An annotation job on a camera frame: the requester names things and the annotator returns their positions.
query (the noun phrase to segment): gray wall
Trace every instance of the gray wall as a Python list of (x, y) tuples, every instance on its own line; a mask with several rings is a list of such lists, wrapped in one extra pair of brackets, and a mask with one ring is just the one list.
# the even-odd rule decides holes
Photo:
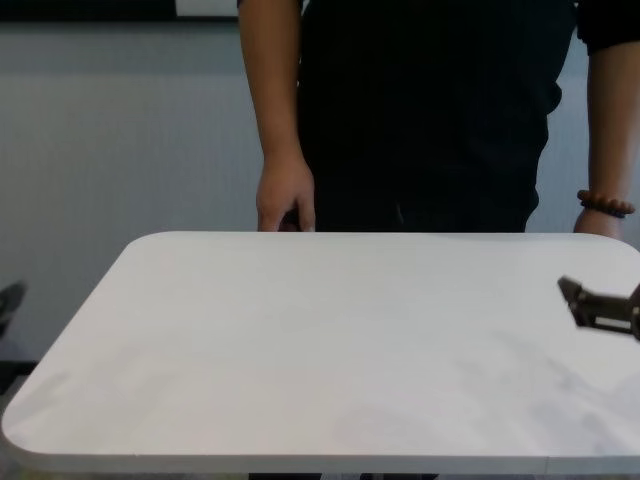
[[(569, 230), (586, 184), (575, 47), (533, 231)], [(134, 238), (252, 229), (259, 165), (235, 27), (2, 26), (0, 285), (30, 291), (0, 357), (40, 357)]]

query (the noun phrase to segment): hand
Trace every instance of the hand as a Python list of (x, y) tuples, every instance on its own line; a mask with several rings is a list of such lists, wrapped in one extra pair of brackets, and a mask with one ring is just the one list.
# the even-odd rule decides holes
[[(299, 148), (265, 157), (256, 199), (261, 232), (315, 230), (313, 175)], [(284, 225), (287, 212), (298, 211), (300, 225)]]
[(593, 233), (621, 240), (622, 222), (619, 218), (606, 213), (585, 209), (578, 217), (575, 232)]

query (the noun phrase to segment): dark sleeve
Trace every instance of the dark sleeve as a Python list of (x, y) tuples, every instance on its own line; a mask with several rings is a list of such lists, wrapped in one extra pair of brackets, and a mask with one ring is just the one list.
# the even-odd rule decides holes
[[(244, 0), (238, 0), (238, 7), (240, 6), (240, 4), (243, 2)], [(298, 3), (300, 4), (300, 10), (302, 10), (302, 2), (303, 0), (298, 0)]]
[(589, 55), (640, 41), (640, 0), (579, 0), (578, 37), (587, 44)]

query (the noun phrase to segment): person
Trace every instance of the person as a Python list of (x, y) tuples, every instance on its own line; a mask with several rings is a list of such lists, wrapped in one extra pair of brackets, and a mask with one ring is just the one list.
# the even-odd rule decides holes
[(620, 237), (640, 144), (638, 0), (302, 7), (239, 1), (259, 230), (524, 231), (577, 25), (590, 153), (575, 231)]

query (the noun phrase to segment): beaded bracelet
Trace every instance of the beaded bracelet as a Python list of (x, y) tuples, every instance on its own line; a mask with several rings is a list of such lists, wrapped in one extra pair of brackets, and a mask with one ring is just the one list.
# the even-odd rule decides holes
[(584, 208), (606, 213), (616, 218), (625, 218), (627, 215), (635, 213), (636, 208), (629, 202), (609, 198), (600, 193), (593, 193), (589, 190), (580, 190), (578, 199)]

